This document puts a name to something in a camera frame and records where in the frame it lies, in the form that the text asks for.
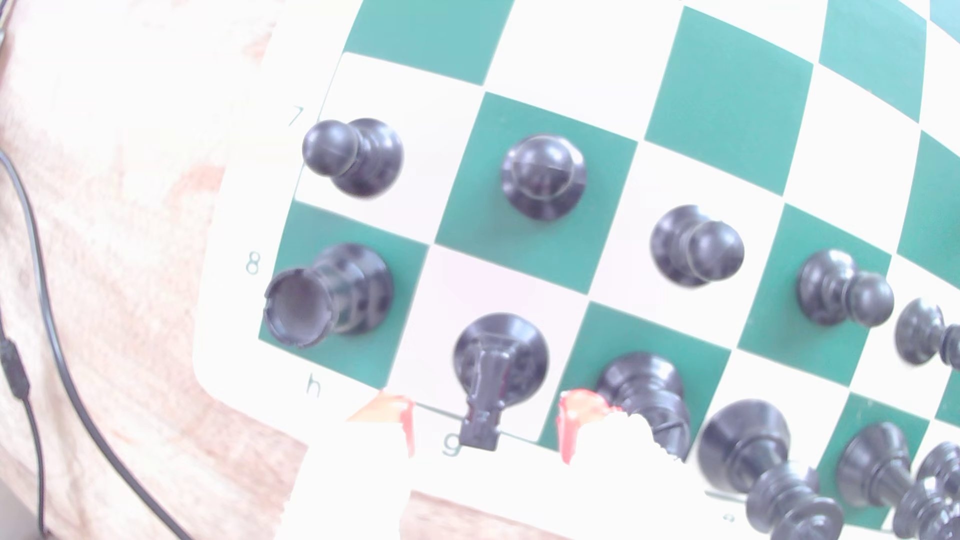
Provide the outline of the white orange-tipped gripper finger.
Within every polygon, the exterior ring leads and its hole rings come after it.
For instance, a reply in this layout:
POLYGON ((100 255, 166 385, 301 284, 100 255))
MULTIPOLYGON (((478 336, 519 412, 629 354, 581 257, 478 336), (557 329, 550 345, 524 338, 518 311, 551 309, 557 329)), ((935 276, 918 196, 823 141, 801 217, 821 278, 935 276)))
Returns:
POLYGON ((415 402, 379 392, 314 431, 276 539, 400 539, 415 454, 415 402))
POLYGON ((700 481, 641 414, 592 390, 565 390, 557 433, 567 466, 558 507, 571 539, 715 538, 700 481))

